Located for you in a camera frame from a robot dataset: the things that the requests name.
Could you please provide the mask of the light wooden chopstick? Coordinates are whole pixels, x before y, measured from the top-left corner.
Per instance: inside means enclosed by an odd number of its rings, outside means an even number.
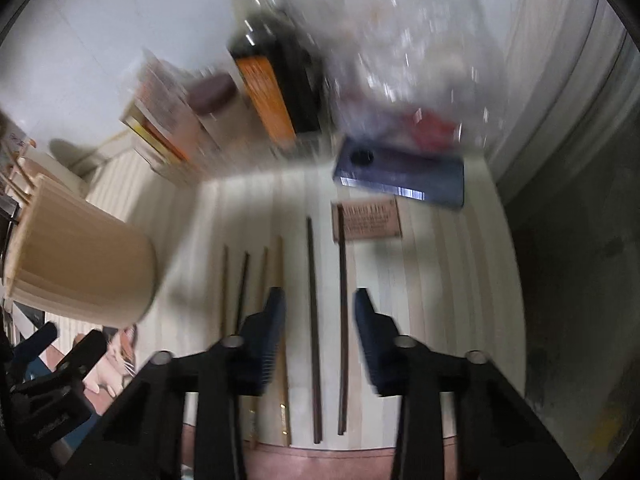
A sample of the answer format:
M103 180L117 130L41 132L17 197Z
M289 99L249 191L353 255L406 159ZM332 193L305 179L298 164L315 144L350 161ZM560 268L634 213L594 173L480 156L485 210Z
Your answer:
M277 237L276 255L276 284L280 289L284 289L284 240L282 236ZM279 347L279 386L280 386L280 416L281 434L283 445L287 448L291 445L291 419L290 407L288 406L288 360L286 359L286 330L282 328L282 337Z
M258 283L256 288L254 313L259 313L264 308L265 294L267 289L269 248L267 246L262 250L262 258L260 259L260 268ZM251 396L250 404L248 404L248 414L250 415L250 431L248 432L248 443L250 449L254 450L258 442L258 397Z

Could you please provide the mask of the clear plastic bag red item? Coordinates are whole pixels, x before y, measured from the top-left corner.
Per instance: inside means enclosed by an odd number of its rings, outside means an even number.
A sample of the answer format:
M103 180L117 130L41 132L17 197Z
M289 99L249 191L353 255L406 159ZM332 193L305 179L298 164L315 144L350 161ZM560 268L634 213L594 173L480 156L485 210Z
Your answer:
M316 0L337 128L415 152L488 152L506 68L478 0Z

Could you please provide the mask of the orange seasoning packet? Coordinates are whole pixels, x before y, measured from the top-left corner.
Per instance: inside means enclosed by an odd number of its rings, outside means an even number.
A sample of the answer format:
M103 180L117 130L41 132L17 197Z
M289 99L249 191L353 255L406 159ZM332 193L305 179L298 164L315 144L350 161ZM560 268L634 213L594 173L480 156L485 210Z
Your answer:
M157 58L148 58L138 75L134 95L143 116L180 160L192 160L198 151L200 122L184 102L178 81Z

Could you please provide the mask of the dark soy sauce bottle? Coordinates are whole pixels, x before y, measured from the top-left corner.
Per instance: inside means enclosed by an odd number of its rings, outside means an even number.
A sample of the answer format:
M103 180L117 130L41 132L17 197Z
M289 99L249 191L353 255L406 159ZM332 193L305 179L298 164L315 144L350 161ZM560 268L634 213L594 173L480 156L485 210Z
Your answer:
M321 64L278 0L230 0L228 51L271 142L292 148L321 129Z

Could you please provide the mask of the brown leather placemat label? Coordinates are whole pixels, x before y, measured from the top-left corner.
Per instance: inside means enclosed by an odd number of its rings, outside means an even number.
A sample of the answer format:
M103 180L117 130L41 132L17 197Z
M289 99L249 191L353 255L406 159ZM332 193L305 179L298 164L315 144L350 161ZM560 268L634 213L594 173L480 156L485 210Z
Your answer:
M346 242L402 237L398 203L394 198L346 200L332 204L332 231L335 243L340 240L338 208L343 211Z

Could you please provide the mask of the beige ribbed utensil cup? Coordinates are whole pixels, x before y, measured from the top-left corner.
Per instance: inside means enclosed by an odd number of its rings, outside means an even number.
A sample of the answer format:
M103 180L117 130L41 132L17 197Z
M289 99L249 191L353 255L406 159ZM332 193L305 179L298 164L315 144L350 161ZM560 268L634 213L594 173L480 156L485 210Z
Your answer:
M6 252L6 296L47 313L123 328L143 318L155 284L149 237L55 180L35 178Z

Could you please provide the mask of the brown lid spice jar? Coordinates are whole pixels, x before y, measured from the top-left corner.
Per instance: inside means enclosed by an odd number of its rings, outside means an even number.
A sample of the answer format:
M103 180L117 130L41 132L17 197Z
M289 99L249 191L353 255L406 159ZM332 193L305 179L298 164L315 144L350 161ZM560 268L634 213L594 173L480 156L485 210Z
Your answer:
M238 157L250 147L254 133L250 107L230 74L198 78L186 89L186 102L221 154Z

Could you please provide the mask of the yellow seasoning box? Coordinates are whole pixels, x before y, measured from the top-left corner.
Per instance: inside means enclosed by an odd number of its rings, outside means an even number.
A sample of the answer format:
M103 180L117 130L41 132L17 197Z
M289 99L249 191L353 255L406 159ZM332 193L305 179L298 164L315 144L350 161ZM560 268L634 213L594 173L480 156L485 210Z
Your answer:
M184 158L160 133L152 122L131 100L120 121L134 134L134 150L161 177L175 184L187 184L189 175L184 172Z

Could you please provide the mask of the striped cat print placemat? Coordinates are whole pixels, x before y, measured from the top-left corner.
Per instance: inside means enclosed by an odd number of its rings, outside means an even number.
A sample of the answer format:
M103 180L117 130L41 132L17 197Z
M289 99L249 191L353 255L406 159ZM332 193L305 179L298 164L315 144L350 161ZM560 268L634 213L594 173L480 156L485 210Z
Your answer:
M340 397L340 266L331 208L367 193L343 188L331 165L285 168L178 188L135 152L98 168L88 201L142 229L158 261L157 292L125 356L138 370L158 350L186 356L253 312L260 259L268 268L284 240L286 359L292 445L317 451L394 444L399 403L370 385L354 322L348 318L347 428L337 434ZM378 310L431 349L487 352L518 390L525 387L526 336L518 266L506 216L484 159L465 161L460 211L398 200L402 237L346 246L347 290L365 288ZM314 444L306 219L314 227L322 429Z

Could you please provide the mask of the dark brown chopstick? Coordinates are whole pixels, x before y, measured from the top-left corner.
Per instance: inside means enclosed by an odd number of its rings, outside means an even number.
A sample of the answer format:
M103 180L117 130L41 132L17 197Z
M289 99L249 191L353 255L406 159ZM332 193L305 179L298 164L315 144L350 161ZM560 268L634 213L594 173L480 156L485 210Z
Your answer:
M314 264L314 227L312 226L312 219L310 217L306 219L306 230L309 281L312 429L314 430L314 444L320 444L323 438L323 429L318 297L316 265Z
M338 398L337 434L344 436L347 428L348 402L348 290L344 209L336 205L338 233L338 265L340 266L340 397Z

